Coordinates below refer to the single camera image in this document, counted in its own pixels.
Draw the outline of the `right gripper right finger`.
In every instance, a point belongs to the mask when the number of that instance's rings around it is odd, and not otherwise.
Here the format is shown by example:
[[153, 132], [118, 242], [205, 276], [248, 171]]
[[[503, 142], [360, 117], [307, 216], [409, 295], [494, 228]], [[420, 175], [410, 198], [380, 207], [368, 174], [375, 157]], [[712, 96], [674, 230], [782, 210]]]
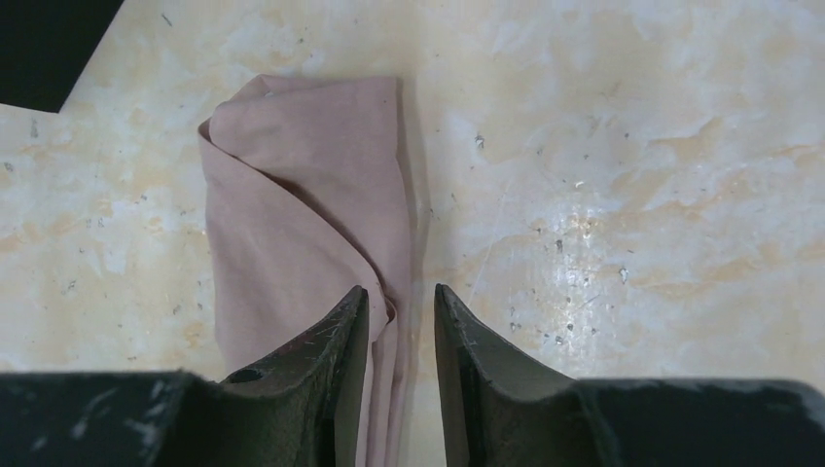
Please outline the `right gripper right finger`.
[[445, 284], [434, 337], [449, 466], [608, 466], [580, 381], [485, 325]]

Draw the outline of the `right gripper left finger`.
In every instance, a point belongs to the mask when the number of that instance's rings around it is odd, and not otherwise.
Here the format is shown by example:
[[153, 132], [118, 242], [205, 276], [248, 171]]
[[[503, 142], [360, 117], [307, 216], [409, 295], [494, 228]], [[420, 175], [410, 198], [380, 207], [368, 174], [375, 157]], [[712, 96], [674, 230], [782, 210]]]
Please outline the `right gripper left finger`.
[[191, 378], [157, 466], [352, 466], [369, 343], [367, 291], [221, 382]]

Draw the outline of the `pink underwear cream waistband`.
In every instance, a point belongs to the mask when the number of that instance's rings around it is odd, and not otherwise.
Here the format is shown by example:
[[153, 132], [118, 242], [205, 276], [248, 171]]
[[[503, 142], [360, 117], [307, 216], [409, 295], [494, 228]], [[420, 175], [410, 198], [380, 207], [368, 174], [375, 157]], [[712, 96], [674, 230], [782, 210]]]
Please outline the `pink underwear cream waistband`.
[[353, 287], [369, 300], [356, 462], [394, 466], [410, 357], [412, 229], [398, 80], [260, 75], [198, 129], [216, 340], [229, 370]]

